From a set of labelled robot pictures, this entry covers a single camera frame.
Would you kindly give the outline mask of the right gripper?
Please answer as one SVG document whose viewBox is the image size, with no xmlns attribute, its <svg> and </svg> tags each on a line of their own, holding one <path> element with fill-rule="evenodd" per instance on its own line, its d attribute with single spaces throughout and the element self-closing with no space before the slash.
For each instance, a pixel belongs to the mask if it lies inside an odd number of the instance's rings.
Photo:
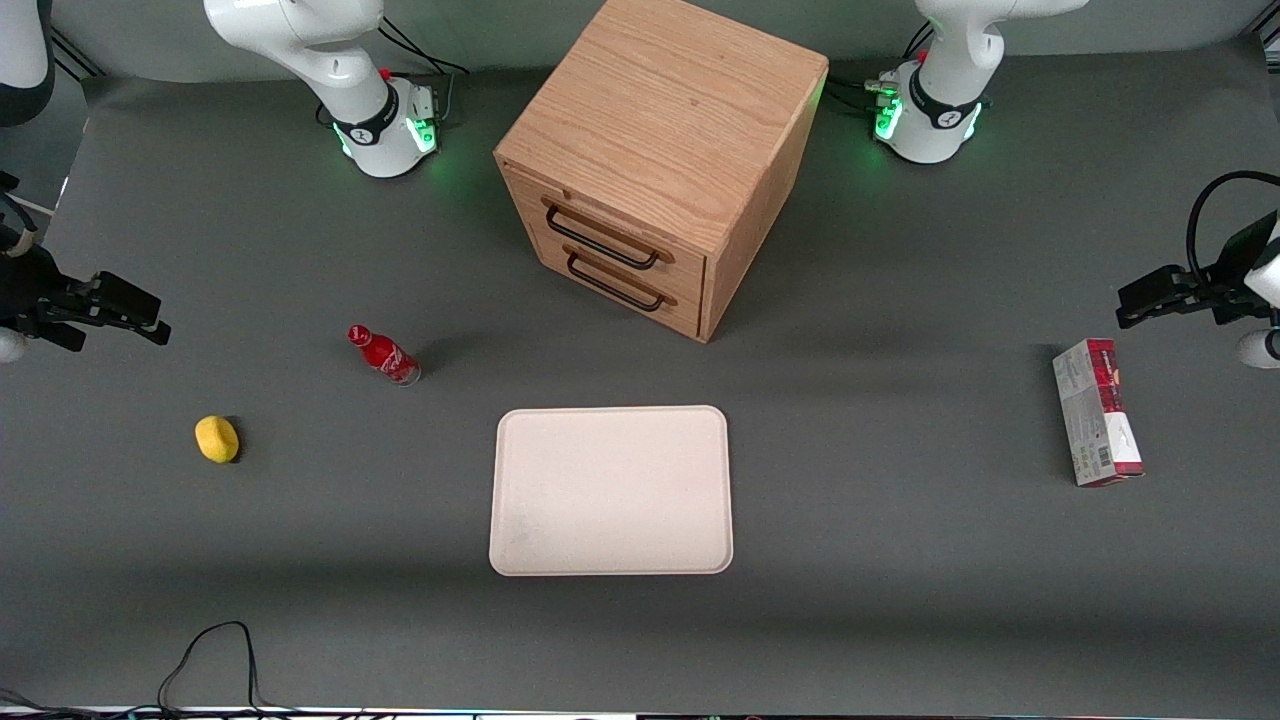
<svg viewBox="0 0 1280 720">
<path fill-rule="evenodd" d="M 172 328 L 159 319 L 161 300 L 110 272 L 90 281 L 63 274 L 52 255 L 33 247 L 20 256 L 1 255 L 1 328 L 18 340 L 44 340 L 70 352 L 86 333 L 69 327 L 86 322 L 93 302 L 101 327 L 115 327 L 165 346 Z"/>
</svg>

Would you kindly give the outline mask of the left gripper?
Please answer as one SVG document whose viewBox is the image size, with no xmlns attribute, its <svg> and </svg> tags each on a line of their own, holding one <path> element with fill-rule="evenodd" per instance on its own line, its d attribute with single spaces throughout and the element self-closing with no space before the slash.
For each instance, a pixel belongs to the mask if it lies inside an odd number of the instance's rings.
<svg viewBox="0 0 1280 720">
<path fill-rule="evenodd" d="M 1248 316 L 1272 320 L 1279 304 L 1279 229 L 1275 211 L 1239 231 L 1224 245 L 1216 263 L 1204 270 L 1217 325 Z M 1167 264 L 1117 291 L 1117 327 L 1128 331 L 1143 322 L 1198 313 L 1196 277 Z"/>
</svg>

